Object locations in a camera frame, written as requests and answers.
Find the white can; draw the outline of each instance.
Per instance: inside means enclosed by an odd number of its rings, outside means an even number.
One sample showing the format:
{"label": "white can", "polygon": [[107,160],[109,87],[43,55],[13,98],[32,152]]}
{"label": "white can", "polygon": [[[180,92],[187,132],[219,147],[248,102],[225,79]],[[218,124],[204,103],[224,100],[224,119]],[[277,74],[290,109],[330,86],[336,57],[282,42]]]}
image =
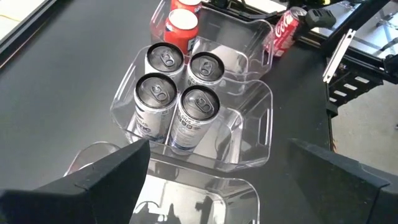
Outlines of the white can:
{"label": "white can", "polygon": [[144,75],[137,81],[134,101],[137,134],[164,143],[177,103],[177,87],[173,80],[161,73]]}
{"label": "white can", "polygon": [[149,47],[145,56],[145,74],[163,73],[178,83],[184,70],[182,51],[170,43],[157,43]]}
{"label": "white can", "polygon": [[169,146],[192,152],[209,130],[219,110],[220,100],[213,90],[198,85],[187,88],[177,103]]}
{"label": "white can", "polygon": [[224,75],[223,61],[213,53],[199,52],[192,56],[187,67],[185,88],[204,85],[216,88]]}

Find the red soda can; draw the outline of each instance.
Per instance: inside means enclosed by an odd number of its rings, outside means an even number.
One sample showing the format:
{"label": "red soda can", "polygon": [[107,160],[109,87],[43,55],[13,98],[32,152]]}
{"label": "red soda can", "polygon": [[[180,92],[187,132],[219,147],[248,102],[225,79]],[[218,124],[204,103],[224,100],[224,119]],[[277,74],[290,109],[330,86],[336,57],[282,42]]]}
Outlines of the red soda can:
{"label": "red soda can", "polygon": [[300,25],[299,16],[305,16],[306,10],[300,7],[291,7],[286,11],[274,29],[274,56],[282,56],[294,44],[293,35]]}
{"label": "red soda can", "polygon": [[186,9],[174,9],[166,19],[164,40],[189,54],[198,35],[198,18]]}
{"label": "red soda can", "polygon": [[201,0],[172,0],[171,11],[174,9],[186,9],[199,17]]}

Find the clear plastic bin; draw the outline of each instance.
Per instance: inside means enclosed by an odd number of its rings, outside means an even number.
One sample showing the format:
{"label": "clear plastic bin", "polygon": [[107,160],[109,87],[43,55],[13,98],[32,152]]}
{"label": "clear plastic bin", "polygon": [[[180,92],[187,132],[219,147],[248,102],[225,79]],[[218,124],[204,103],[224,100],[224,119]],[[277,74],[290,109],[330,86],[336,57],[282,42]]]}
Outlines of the clear plastic bin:
{"label": "clear plastic bin", "polygon": [[[65,175],[118,149],[110,143],[95,143],[78,153]],[[176,224],[255,224],[259,223],[259,206],[256,190],[245,180],[215,177],[150,159],[146,181],[130,223],[168,220]],[[159,222],[148,222],[153,219]]]}
{"label": "clear plastic bin", "polygon": [[[150,20],[152,43],[162,42],[165,20],[169,16],[170,0],[162,0]],[[274,32],[265,20],[244,22],[216,10],[202,7],[199,33],[193,54],[208,51],[224,62],[225,77],[248,81],[258,80],[271,69]]]}
{"label": "clear plastic bin", "polygon": [[[145,74],[144,59],[148,48],[143,48],[130,65],[111,105],[113,121],[124,130],[130,142],[140,138],[133,118],[133,91],[137,80]],[[181,88],[183,83],[184,77],[178,87]],[[224,172],[265,164],[272,133],[272,92],[269,87],[259,80],[237,82],[223,78],[215,92],[221,102],[219,115],[192,154],[181,156],[170,146],[154,143],[151,151]]]}

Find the black table surface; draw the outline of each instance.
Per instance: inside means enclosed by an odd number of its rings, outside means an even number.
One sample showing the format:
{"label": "black table surface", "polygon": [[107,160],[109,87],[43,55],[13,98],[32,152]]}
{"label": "black table surface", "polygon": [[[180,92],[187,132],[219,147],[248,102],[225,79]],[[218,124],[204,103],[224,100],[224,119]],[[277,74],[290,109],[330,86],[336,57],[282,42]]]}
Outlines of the black table surface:
{"label": "black table surface", "polygon": [[[79,0],[44,25],[0,71],[0,188],[34,189],[60,178],[76,153],[124,136],[109,107],[129,64],[150,44],[158,0]],[[263,223],[319,223],[294,180],[289,138],[330,147],[325,60],[294,46],[264,80],[274,93],[271,157],[227,174],[248,180]]]}

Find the aluminum can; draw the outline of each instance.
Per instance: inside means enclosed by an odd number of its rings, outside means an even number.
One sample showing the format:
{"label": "aluminum can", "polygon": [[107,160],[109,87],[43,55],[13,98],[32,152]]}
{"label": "aluminum can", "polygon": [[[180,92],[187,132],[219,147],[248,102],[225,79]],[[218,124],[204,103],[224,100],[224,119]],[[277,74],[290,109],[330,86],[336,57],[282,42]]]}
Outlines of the aluminum can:
{"label": "aluminum can", "polygon": [[188,63],[185,87],[204,85],[217,87],[224,75],[224,63],[215,54],[200,52],[192,56]]}
{"label": "aluminum can", "polygon": [[174,9],[186,9],[199,17],[201,0],[172,0],[171,10]]}
{"label": "aluminum can", "polygon": [[178,82],[184,70],[184,55],[175,45],[157,43],[149,47],[145,57],[145,74],[163,73]]}
{"label": "aluminum can", "polygon": [[169,146],[192,152],[209,130],[220,110],[216,93],[205,86],[182,92],[170,130]]}
{"label": "aluminum can", "polygon": [[144,75],[134,89],[136,128],[142,138],[164,143],[177,104],[177,87],[161,73]]}
{"label": "aluminum can", "polygon": [[279,19],[274,29],[274,56],[281,57],[294,44],[293,35],[300,25],[299,16],[305,16],[306,10],[291,7]]}
{"label": "aluminum can", "polygon": [[174,9],[166,19],[164,39],[189,54],[198,35],[198,18],[186,9]]}

